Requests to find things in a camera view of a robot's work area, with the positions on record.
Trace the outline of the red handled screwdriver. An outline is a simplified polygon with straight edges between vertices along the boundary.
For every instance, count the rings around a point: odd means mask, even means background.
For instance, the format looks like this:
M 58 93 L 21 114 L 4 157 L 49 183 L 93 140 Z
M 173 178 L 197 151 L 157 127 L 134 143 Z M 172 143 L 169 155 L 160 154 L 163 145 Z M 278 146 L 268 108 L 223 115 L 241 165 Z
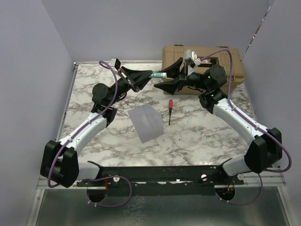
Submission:
M 172 109 L 173 109 L 173 100 L 172 99 L 169 100 L 168 109 L 169 109 L 169 121 L 168 121 L 168 125 L 170 126 L 170 123 L 171 123 L 171 114 L 172 114 Z

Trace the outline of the grey envelope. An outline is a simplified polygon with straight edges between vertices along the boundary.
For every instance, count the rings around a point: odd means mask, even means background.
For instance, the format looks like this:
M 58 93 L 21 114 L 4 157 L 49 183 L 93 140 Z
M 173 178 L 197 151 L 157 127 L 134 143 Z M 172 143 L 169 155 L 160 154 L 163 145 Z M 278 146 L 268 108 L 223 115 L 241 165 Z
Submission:
M 131 109 L 128 114 L 142 143 L 164 134 L 162 114 L 149 104 Z

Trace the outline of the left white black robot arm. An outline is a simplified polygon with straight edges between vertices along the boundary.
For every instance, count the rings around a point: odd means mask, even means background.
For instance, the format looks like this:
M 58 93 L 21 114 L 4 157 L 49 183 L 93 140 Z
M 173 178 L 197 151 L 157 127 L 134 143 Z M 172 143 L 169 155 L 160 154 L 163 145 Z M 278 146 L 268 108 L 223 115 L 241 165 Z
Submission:
M 129 90 L 139 92 L 151 80 L 151 70 L 137 71 L 125 67 L 113 70 L 106 66 L 114 77 L 115 83 L 108 87 L 103 83 L 92 89 L 93 108 L 89 116 L 71 134 L 59 141 L 50 140 L 43 153 L 40 174 L 47 178 L 48 187 L 58 185 L 66 188 L 75 181 L 88 180 L 98 186 L 104 174 L 96 163 L 80 163 L 79 153 L 102 130 L 114 120 L 117 109 L 112 105 L 124 98 Z

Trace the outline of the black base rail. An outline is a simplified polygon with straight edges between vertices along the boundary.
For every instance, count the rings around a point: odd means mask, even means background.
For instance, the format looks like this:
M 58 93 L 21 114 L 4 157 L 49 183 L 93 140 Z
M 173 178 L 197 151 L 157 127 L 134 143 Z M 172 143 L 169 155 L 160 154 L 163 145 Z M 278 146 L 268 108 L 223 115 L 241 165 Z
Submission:
M 78 187 L 88 190 L 108 189 L 110 196 L 126 196 L 130 192 L 139 196 L 214 195 L 215 187 L 242 185 L 237 176 L 227 176 L 221 167 L 152 166 L 152 167 L 100 167 L 98 178 L 105 182 L 84 179 Z

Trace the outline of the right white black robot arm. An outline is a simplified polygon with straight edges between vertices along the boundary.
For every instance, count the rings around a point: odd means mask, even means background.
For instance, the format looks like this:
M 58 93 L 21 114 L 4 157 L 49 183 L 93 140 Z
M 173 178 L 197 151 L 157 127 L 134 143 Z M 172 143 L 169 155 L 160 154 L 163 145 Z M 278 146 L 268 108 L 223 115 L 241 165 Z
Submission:
M 202 89 L 199 101 L 209 113 L 230 125 L 249 145 L 246 154 L 229 159 L 219 166 L 216 179 L 227 184 L 234 175 L 254 172 L 261 173 L 282 158 L 281 132 L 277 128 L 268 129 L 236 107 L 221 86 L 227 81 L 224 68 L 212 64 L 204 73 L 195 73 L 191 65 L 179 58 L 171 66 L 162 70 L 169 78 L 154 86 L 168 94 L 175 94 L 184 87 Z

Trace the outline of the green white glue stick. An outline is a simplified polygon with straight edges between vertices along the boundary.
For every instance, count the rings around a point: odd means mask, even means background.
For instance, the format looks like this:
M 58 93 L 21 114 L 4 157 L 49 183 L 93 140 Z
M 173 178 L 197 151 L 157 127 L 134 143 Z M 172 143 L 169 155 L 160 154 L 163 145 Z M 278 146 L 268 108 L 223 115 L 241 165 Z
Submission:
M 150 75 L 151 78 L 166 78 L 167 77 L 167 73 L 159 73 L 159 72 L 156 72 L 156 73 L 152 73 Z

